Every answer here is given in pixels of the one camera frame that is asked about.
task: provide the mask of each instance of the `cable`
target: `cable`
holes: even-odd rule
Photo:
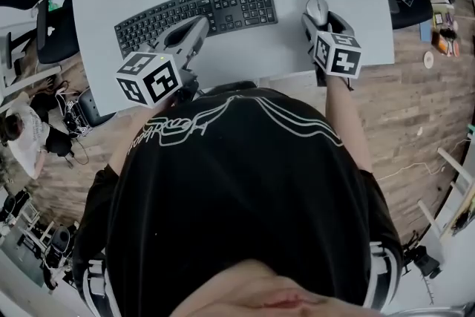
[[[453,147],[452,151],[449,152],[449,154],[451,154],[453,151],[456,150],[456,148],[459,146],[459,144],[463,143],[463,142],[469,142],[470,140],[468,139],[464,139],[464,140],[461,140],[459,141],[455,147]],[[386,180],[387,178],[389,177],[392,177],[392,176],[396,176],[397,174],[401,173],[402,171],[404,171],[405,169],[410,169],[412,168],[413,166],[425,166],[425,168],[427,169],[427,171],[429,172],[429,174],[432,176],[434,174],[437,174],[440,172],[440,170],[444,167],[445,165],[445,160],[444,160],[444,163],[439,167],[439,169],[437,169],[435,172],[431,172],[430,169],[429,169],[429,166],[427,165],[427,163],[414,163],[414,164],[410,164],[409,166],[405,166],[404,168],[401,168],[399,169],[397,172],[393,173],[393,174],[389,174],[388,176],[384,176],[384,177],[381,177],[381,178],[378,178],[376,179],[376,181],[382,181],[382,180]]]
[[[75,159],[75,161],[76,161],[79,165],[85,166],[85,165],[87,165],[87,164],[89,163],[89,156],[88,156],[88,153],[86,152],[84,146],[81,144],[81,142],[80,142],[77,138],[75,138],[75,141],[82,147],[82,150],[84,151],[84,154],[86,155],[87,161],[86,161],[85,163],[81,163],[81,162],[79,162],[79,161],[76,159],[76,156],[73,156],[73,159]]]

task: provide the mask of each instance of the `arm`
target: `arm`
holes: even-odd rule
[[[372,172],[370,150],[356,105],[345,83],[337,76],[327,76],[326,117],[355,160],[356,165]]]
[[[42,172],[43,165],[45,164],[45,158],[46,158],[46,152],[41,151],[39,154],[39,157],[36,159],[35,173],[32,176],[34,180],[36,180],[39,177],[39,174]]]
[[[134,141],[139,130],[148,122],[149,119],[154,117],[159,112],[165,110],[169,103],[164,102],[157,108],[140,108],[140,110],[132,116],[132,124],[128,128],[127,132],[123,135],[119,145],[109,159],[109,166],[114,172],[120,175],[122,167],[124,166],[125,158],[127,157],[128,149]]]

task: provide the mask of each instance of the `sleeve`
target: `sleeve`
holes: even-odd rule
[[[12,152],[15,160],[19,162],[28,176],[35,177],[36,154],[38,153],[35,147],[30,147],[28,151],[23,152],[16,144],[8,142],[8,146]]]
[[[391,220],[383,192],[373,174],[367,171],[360,172],[367,190],[370,239],[372,242],[382,242],[386,247],[389,247],[396,256],[396,260],[402,265],[401,241]]]
[[[84,299],[82,276],[90,259],[96,257],[107,244],[109,209],[119,176],[107,165],[96,173],[84,215],[81,219],[73,249],[73,276],[76,288]]]

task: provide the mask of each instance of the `white cable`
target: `white cable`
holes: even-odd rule
[[[453,147],[452,151],[449,152],[449,154],[451,154],[453,151],[455,151],[455,149],[459,146],[459,144],[462,144],[463,142],[469,142],[470,140],[467,140],[467,139],[464,139],[464,140],[461,140],[459,141],[455,147]],[[425,166],[425,168],[427,169],[427,171],[429,172],[429,174],[432,176],[434,174],[437,174],[440,172],[440,170],[444,167],[445,165],[445,160],[444,160],[444,163],[439,167],[439,169],[437,169],[435,172],[431,172],[430,169],[429,169],[429,166],[427,165],[427,163],[413,163],[413,164],[410,164],[409,166],[405,166],[404,168],[401,168],[399,169],[397,172],[393,173],[393,174],[389,174],[388,176],[384,176],[384,177],[381,177],[381,178],[378,178],[376,179],[376,181],[382,181],[382,180],[386,180],[387,178],[389,177],[392,177],[392,176],[396,176],[397,174],[401,173],[402,171],[404,171],[405,169],[410,169],[412,168],[413,166]]]

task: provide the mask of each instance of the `white mouse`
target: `white mouse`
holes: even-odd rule
[[[319,27],[328,22],[328,3],[325,0],[309,0],[305,8]]]

